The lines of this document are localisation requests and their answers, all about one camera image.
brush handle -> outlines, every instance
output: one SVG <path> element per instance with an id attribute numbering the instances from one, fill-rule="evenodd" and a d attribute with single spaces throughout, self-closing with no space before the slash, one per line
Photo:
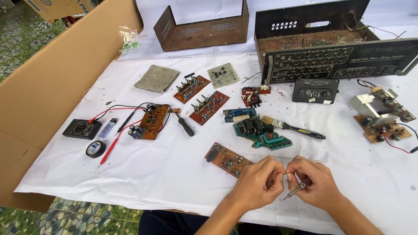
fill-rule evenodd
<path id="1" fill-rule="evenodd" d="M 321 134 L 316 133 L 314 131 L 307 130 L 307 129 L 302 129 L 302 128 L 297 128 L 297 127 L 291 126 L 287 123 L 283 124 L 283 129 L 284 130 L 293 130 L 293 131 L 296 131 L 298 133 L 310 136 L 310 137 L 315 138 L 315 139 L 325 140 L 325 138 L 326 138 L 324 135 L 321 135 Z"/>

plastic bag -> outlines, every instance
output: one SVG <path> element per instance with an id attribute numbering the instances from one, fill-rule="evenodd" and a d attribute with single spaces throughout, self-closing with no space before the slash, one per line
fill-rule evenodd
<path id="1" fill-rule="evenodd" d="M 126 26 L 119 26 L 119 28 L 121 28 L 119 34 L 123 37 L 123 41 L 125 42 L 123 44 L 123 49 L 120 50 L 120 52 L 128 53 L 141 46 L 138 38 L 138 32 L 136 30 L 132 30 Z"/>

table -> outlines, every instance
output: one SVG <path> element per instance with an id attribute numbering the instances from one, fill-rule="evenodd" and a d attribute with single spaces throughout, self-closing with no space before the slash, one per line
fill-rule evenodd
<path id="1" fill-rule="evenodd" d="M 198 96 L 214 92 L 211 84 L 185 105 L 173 98 L 183 76 L 195 72 L 209 78 L 208 69 L 228 62 L 241 81 L 259 72 L 256 53 L 112 62 L 85 97 L 80 97 L 79 105 L 33 163 L 15 192 L 37 192 L 133 209 L 179 209 L 209 216 L 236 182 L 233 176 L 204 159 L 212 144 L 218 142 L 253 162 L 267 155 L 275 156 L 285 165 L 296 155 L 321 162 L 331 169 L 341 192 L 385 234 L 415 231 L 418 192 L 412 190 L 412 186 L 418 186 L 418 157 L 386 143 L 369 144 L 363 136 L 353 118 L 358 113 L 348 102 L 355 95 L 368 93 L 367 88 L 359 86 L 355 79 L 343 79 L 335 103 L 321 105 L 294 103 L 291 101 L 293 87 L 273 84 L 272 94 L 261 96 L 263 103 L 256 109 L 257 113 L 317 131 L 327 138 L 317 140 L 290 130 L 276 130 L 292 140 L 293 146 L 274 151 L 254 149 L 249 140 L 235 135 L 231 123 L 224 122 L 222 111 L 204 126 L 188 118 L 193 110 L 190 104 L 195 104 Z M 148 92 L 133 86 L 152 64 L 181 71 L 165 93 Z M 417 77 L 418 69 L 415 68 L 404 77 L 366 80 L 394 89 L 400 95 L 397 100 L 412 113 L 418 113 L 415 103 L 418 93 L 414 89 L 418 85 Z M 253 78 L 244 84 L 237 82 L 218 88 L 217 91 L 230 96 L 222 109 L 244 107 L 240 89 L 260 85 L 260 75 Z M 179 107 L 182 109 L 180 115 L 194 129 L 195 136 L 189 137 L 172 115 L 155 141 L 133 140 L 123 133 L 106 163 L 97 169 L 101 158 L 92 159 L 84 153 L 92 140 L 67 138 L 62 132 L 71 120 L 90 119 L 104 111 L 108 101 L 112 101 L 112 105 L 153 102 Z M 121 120 L 105 138 L 108 145 L 129 114 L 130 111 L 114 110 L 101 120 L 104 125 L 110 118 Z M 141 119 L 143 114 L 136 112 L 130 122 Z M 410 138 L 395 145 L 410 150 L 417 145 L 416 141 Z M 281 201 L 287 193 L 288 190 L 264 208 L 248 212 L 240 221 L 343 234 L 325 211 L 303 203 L 298 197 Z"/>

ventilation holes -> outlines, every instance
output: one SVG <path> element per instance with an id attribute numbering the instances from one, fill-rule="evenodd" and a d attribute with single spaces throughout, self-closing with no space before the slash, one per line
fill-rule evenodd
<path id="1" fill-rule="evenodd" d="M 161 32 L 161 34 L 164 37 L 164 40 L 166 39 L 166 37 L 168 35 L 168 32 L 170 31 L 170 28 L 171 28 L 171 22 L 168 21 L 167 24 L 166 24 L 166 26 L 164 27 L 163 31 Z"/>
<path id="2" fill-rule="evenodd" d="M 180 35 L 190 35 L 190 34 L 196 34 L 201 33 L 203 27 L 195 27 L 195 28 L 185 28 L 180 30 Z"/>
<path id="3" fill-rule="evenodd" d="M 292 22 L 283 22 L 275 23 L 271 25 L 271 30 L 286 29 L 286 28 L 296 28 L 297 21 Z"/>
<path id="4" fill-rule="evenodd" d="M 211 30 L 212 31 L 221 31 L 221 30 L 228 30 L 228 29 L 234 29 L 234 28 L 235 28 L 235 22 L 229 22 L 229 23 L 222 23 L 222 24 L 212 25 Z"/>

gray cloth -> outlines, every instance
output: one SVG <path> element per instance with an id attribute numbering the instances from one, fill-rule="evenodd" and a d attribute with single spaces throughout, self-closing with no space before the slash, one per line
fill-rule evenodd
<path id="1" fill-rule="evenodd" d="M 179 71 L 151 65 L 148 71 L 137 83 L 136 88 L 144 89 L 150 92 L 164 92 L 174 82 L 180 74 Z"/>

